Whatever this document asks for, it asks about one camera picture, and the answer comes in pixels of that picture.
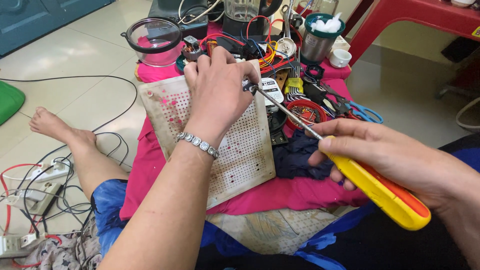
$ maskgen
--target screwdriver shaft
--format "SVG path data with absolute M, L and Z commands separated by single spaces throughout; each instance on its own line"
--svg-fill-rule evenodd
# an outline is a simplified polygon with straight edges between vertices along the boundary
M 287 108 L 283 107 L 282 104 L 280 104 L 278 101 L 276 101 L 273 97 L 271 97 L 269 94 L 265 93 L 263 90 L 260 88 L 257 89 L 257 92 L 260 92 L 263 96 L 265 96 L 269 101 L 271 101 L 275 106 L 277 106 L 280 110 L 282 110 L 284 113 L 286 113 L 291 119 L 293 119 L 297 124 L 299 124 L 303 129 L 308 130 L 315 138 L 319 140 L 323 140 L 323 137 L 318 135 L 313 129 L 311 129 L 307 124 L 305 124 L 302 120 L 298 119 L 298 117 L 295 116 L 292 112 L 287 110 Z

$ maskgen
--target foot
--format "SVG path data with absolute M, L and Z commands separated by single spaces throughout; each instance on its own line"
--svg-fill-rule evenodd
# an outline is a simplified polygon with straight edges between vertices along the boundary
M 28 124 L 33 132 L 47 135 L 67 145 L 83 143 L 95 146 L 96 136 L 93 132 L 72 128 L 43 107 L 36 108 L 35 115 Z

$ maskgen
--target silver bracelet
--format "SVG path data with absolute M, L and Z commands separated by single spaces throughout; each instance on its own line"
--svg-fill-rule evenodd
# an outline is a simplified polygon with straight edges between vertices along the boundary
M 179 142 L 180 140 L 186 140 L 187 142 L 191 142 L 193 145 L 198 146 L 201 150 L 207 151 L 207 153 L 209 155 L 212 155 L 214 159 L 218 159 L 218 157 L 220 157 L 220 152 L 218 150 L 211 147 L 207 142 L 203 142 L 199 137 L 195 137 L 191 133 L 178 133 L 175 141 Z

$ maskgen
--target white perforated board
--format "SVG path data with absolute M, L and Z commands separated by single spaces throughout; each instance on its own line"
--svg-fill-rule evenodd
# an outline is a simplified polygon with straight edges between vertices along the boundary
M 258 61 L 253 64 L 259 71 Z M 190 118 L 185 76 L 140 85 L 138 93 L 168 159 L 176 145 L 175 137 Z M 220 158 L 214 161 L 210 174 L 207 209 L 275 177 L 265 101 L 260 93 L 232 125 L 218 151 Z

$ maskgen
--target hand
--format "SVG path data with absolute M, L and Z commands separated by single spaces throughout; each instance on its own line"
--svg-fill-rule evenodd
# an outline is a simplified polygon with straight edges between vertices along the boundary
M 184 72 L 192 92 L 192 114 L 185 130 L 195 129 L 196 133 L 191 131 L 192 134 L 217 147 L 215 144 L 220 143 L 252 103 L 252 94 L 242 90 L 244 76 L 257 84 L 260 81 L 258 73 L 249 62 L 236 63 L 223 47 L 216 47 L 211 59 L 202 55 L 197 63 L 190 62 Z M 199 132 L 208 133 L 201 137 L 197 135 Z
M 462 196 L 466 186 L 478 185 L 471 179 L 478 179 L 479 174 L 467 164 L 384 125 L 336 119 L 316 124 L 312 129 L 320 135 L 336 135 L 335 139 L 320 141 L 320 150 L 369 164 L 381 175 L 413 191 L 430 208 L 440 208 L 449 199 Z M 316 151 L 308 161 L 315 166 L 326 158 Z M 336 166 L 330 178 L 337 183 L 344 180 L 346 190 L 356 189 Z

